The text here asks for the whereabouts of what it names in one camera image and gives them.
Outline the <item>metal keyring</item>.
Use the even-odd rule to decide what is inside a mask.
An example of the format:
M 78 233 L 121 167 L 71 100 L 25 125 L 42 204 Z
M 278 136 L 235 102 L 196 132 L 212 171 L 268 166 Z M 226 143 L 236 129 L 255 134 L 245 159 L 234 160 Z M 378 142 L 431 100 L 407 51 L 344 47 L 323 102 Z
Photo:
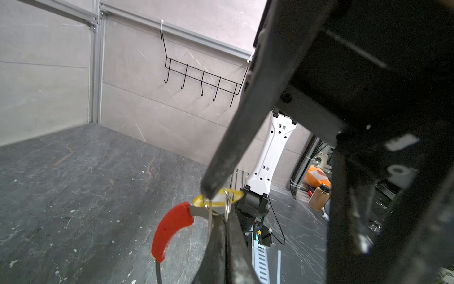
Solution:
M 208 220 L 212 221 L 214 215 L 221 215 L 225 222 L 228 221 L 229 214 L 232 207 L 232 202 L 235 199 L 235 193 L 232 189 L 221 189 L 213 200 L 206 197 L 202 198 L 202 202 L 205 208 L 208 209 Z M 221 213 L 214 210 L 214 207 L 221 208 Z

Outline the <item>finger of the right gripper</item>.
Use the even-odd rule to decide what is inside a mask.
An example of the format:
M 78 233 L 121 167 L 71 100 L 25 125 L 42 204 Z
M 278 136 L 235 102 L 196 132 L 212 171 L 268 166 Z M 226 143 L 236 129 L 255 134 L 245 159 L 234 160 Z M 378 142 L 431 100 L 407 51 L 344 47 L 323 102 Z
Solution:
M 266 5 L 238 109 L 201 182 L 205 198 L 211 200 L 219 192 L 241 161 L 336 7 L 336 1 L 269 1 Z

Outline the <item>yellow tagged key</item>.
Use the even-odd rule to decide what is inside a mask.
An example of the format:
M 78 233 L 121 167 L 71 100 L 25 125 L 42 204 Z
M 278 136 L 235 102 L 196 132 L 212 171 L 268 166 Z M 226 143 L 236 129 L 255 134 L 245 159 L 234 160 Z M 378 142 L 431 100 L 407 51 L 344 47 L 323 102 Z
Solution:
M 209 207 L 209 204 L 211 204 L 212 207 L 224 207 L 227 204 L 227 199 L 229 197 L 229 200 L 231 204 L 234 204 L 238 202 L 242 197 L 244 196 L 244 193 L 242 191 L 234 190 L 234 189 L 228 189 L 228 188 L 223 188 L 221 189 L 211 200 L 204 197 L 203 195 L 198 196 L 197 198 L 194 199 L 193 205 L 195 207 Z

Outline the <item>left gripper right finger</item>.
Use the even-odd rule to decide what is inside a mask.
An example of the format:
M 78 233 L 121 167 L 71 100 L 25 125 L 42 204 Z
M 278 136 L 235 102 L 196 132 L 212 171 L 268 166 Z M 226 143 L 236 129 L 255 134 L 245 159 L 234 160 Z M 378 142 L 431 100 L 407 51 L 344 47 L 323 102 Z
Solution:
M 259 284 L 254 270 L 250 248 L 247 246 L 235 211 L 228 215 L 226 223 L 226 284 Z

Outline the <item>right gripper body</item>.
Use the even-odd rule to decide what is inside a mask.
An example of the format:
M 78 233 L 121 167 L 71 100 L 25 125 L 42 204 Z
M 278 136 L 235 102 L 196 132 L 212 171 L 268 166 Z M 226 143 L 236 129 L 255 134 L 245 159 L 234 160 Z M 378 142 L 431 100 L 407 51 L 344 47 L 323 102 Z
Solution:
M 334 145 L 326 280 L 426 284 L 454 261 L 454 4 L 281 1 L 286 112 Z

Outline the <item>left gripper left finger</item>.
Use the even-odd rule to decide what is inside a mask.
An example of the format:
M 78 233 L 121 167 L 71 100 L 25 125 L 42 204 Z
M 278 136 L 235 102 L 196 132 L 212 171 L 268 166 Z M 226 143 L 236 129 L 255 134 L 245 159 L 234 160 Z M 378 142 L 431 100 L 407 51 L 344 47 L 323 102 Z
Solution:
M 226 230 L 223 216 L 213 217 L 213 228 L 193 284 L 224 284 L 226 277 Z

